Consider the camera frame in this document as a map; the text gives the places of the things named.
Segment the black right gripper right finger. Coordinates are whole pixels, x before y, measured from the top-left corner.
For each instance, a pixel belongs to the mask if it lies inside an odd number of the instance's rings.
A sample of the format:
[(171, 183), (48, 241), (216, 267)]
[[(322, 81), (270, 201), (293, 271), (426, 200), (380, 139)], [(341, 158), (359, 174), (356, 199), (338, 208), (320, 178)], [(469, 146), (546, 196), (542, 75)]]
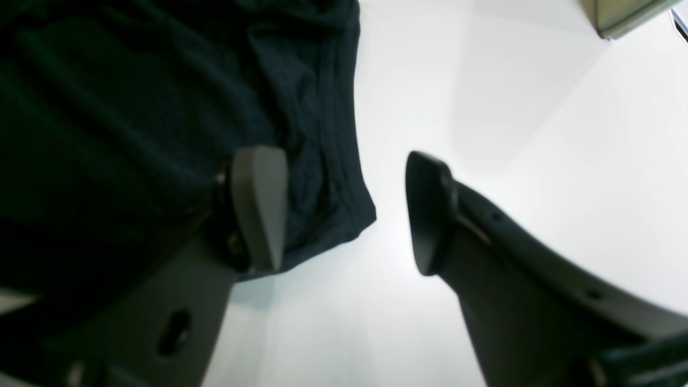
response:
[(553, 252), (423, 152), (406, 161), (417, 267), (457, 294), (488, 386), (686, 386), (687, 319)]

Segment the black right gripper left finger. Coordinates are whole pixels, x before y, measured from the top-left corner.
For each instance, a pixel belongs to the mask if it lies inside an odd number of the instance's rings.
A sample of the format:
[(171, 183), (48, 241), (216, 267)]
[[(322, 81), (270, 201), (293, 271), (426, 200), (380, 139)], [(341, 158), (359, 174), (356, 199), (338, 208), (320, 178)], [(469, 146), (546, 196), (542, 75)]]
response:
[(244, 147), (179, 223), (131, 259), (2, 314), (2, 373), (36, 386), (200, 386), (231, 290), (280, 271), (282, 148)]

